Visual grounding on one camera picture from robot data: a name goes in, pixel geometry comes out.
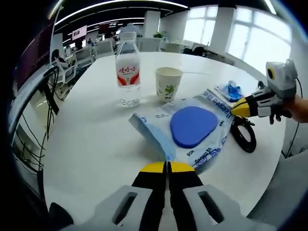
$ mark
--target black cable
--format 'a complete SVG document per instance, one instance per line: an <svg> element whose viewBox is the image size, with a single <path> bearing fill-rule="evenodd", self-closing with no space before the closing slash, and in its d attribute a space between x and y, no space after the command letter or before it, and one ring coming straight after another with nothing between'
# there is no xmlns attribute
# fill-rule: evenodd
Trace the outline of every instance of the black cable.
<svg viewBox="0 0 308 231"><path fill-rule="evenodd" d="M38 155L34 154L30 149L28 149L28 148L26 147L26 144L22 141L22 139L20 138L20 136L19 136L19 134L18 134L17 132L16 132L16 135L17 135L17 137L19 138L21 144L24 146L24 148L30 153L30 155L31 155L31 156L33 155L33 157L36 156L37 158L39 158Z"/></svg>
<svg viewBox="0 0 308 231"><path fill-rule="evenodd" d="M45 134L44 134L42 146L44 145L45 138L46 138L46 134L47 134L47 131L46 131ZM43 151L43 149L40 149L40 152L39 152L39 161L40 161L40 159L41 159L42 157L45 156L45 155L42 155L42 151Z"/></svg>
<svg viewBox="0 0 308 231"><path fill-rule="evenodd" d="M24 165L23 165L23 162L22 161L20 161L21 162L21 165L24 167L24 169L25 170L27 170L31 175L34 175L34 176L37 176L37 173L33 173L33 172L30 172L30 170L29 169L27 169Z"/></svg>
<svg viewBox="0 0 308 231"><path fill-rule="evenodd" d="M27 125L29 131L31 132L31 134L33 135L33 137L35 138L35 140L38 142L39 146L40 146L41 148L43 148L42 145L40 145L40 143L39 143L38 139L36 138L36 136L33 134L32 130L30 129L30 127L29 127L29 125L28 125L28 123L27 123L27 120L26 120L24 114L21 114L21 115L22 115L22 117L24 118L25 123L26 123L26 125Z"/></svg>
<svg viewBox="0 0 308 231"><path fill-rule="evenodd" d="M303 98L303 89L302 89L302 84L300 83L300 81L299 81L299 79L298 79L297 77L296 77L296 79L297 79L297 81L298 81L298 83L299 83L299 87L300 87L300 96L301 96L301 98ZM297 123L296 130L295 130L295 133L294 133L293 139L292 139L292 141L291 141L291 144L290 144L289 150L288 150L287 155L286 155L286 157L285 157L285 158L288 158L288 157L289 157L290 150L291 150L291 148L292 148L293 142L294 142L295 137L296 137L296 134L297 134L298 126L299 126L299 123Z"/></svg>
<svg viewBox="0 0 308 231"><path fill-rule="evenodd" d="M53 81L53 86L51 89L51 95L53 97L54 93L55 93L55 87L56 87L56 83L58 80L58 76L59 76L59 69L58 69L58 73L56 74L55 70L53 70L54 73L54 81ZM49 130L50 130L50 123L51 123L51 118L52 121L54 122L54 117L53 117L53 113L52 113L52 108L51 105L49 104L49 102L47 101L48 104L48 114L47 114L47 127L46 127L46 131L47 131L47 140L49 139Z"/></svg>
<svg viewBox="0 0 308 231"><path fill-rule="evenodd" d="M250 141L246 140L246 138L242 135L238 128L239 126L243 126L249 132ZM235 116L230 128L231 134L235 141L247 153L252 153L257 146L255 132L251 126L254 126L254 124L248 119Z"/></svg>
<svg viewBox="0 0 308 231"><path fill-rule="evenodd" d="M57 96L57 98L59 99L59 100L61 100L61 101L63 101L64 102L64 100L63 99L60 99L60 97L58 96L58 94L56 93L56 92L54 92L55 93L55 95Z"/></svg>

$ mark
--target blue silicone pad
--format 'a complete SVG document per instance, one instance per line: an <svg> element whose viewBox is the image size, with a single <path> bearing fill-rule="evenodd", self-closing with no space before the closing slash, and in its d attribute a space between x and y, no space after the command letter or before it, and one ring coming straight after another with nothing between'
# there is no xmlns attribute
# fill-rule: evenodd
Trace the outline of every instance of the blue silicone pad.
<svg viewBox="0 0 308 231"><path fill-rule="evenodd" d="M200 107L185 107L171 118L172 138L181 148L194 148L216 128L217 123L214 113Z"/></svg>

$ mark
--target plastic packaging bag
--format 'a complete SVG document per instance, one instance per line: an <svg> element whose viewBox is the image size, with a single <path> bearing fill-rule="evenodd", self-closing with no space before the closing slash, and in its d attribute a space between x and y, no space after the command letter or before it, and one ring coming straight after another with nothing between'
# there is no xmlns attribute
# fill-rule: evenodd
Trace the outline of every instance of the plastic packaging bag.
<svg viewBox="0 0 308 231"><path fill-rule="evenodd" d="M232 103L238 102L243 97L241 87L236 86L233 81L229 81L227 85L215 86L215 90Z"/></svg>
<svg viewBox="0 0 308 231"><path fill-rule="evenodd" d="M187 106L204 108L213 112L218 118L216 128L192 149L177 146L170 131L172 115ZM231 115L231 107L208 89L193 98L166 103L147 114L134 114L129 121L144 138L150 141L154 148L159 150L167 161L184 162L197 169L218 155L229 133L233 116Z"/></svg>

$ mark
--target paper cup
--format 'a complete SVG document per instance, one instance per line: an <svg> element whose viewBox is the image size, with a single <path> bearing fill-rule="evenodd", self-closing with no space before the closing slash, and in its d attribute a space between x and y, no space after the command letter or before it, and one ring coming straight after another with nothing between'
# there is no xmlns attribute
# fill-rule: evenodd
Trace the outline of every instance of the paper cup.
<svg viewBox="0 0 308 231"><path fill-rule="evenodd" d="M178 91L183 72L172 67L160 67L156 70L156 94L160 101L173 101Z"/></svg>

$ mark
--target window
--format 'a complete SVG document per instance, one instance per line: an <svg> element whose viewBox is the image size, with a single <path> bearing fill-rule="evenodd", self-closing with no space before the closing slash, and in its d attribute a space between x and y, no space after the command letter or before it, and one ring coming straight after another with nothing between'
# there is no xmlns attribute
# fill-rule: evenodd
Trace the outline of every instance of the window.
<svg viewBox="0 0 308 231"><path fill-rule="evenodd" d="M204 20L191 19L186 22L184 31L184 40L200 43L200 38L203 33Z"/></svg>
<svg viewBox="0 0 308 231"><path fill-rule="evenodd" d="M204 22L203 36L201 43L209 45L214 32L215 20L206 20Z"/></svg>
<svg viewBox="0 0 308 231"><path fill-rule="evenodd" d="M271 31L287 41L291 41L292 39L292 33L289 25L270 15L255 12L255 24Z"/></svg>
<svg viewBox="0 0 308 231"><path fill-rule="evenodd" d="M245 43L248 39L249 27L244 25L235 24L233 28L229 54L243 59L245 50Z"/></svg>
<svg viewBox="0 0 308 231"><path fill-rule="evenodd" d="M290 56L290 51L290 44L262 29L252 28L243 61L261 73L266 73L267 61L285 62Z"/></svg>
<svg viewBox="0 0 308 231"><path fill-rule="evenodd" d="M191 8L186 21L184 40L210 44L218 6Z"/></svg>
<svg viewBox="0 0 308 231"><path fill-rule="evenodd" d="M291 52L288 24L267 13L237 8L228 53L266 74L267 61L285 62Z"/></svg>
<svg viewBox="0 0 308 231"><path fill-rule="evenodd" d="M236 10L236 20L250 23L252 22L252 10L246 8L238 8Z"/></svg>

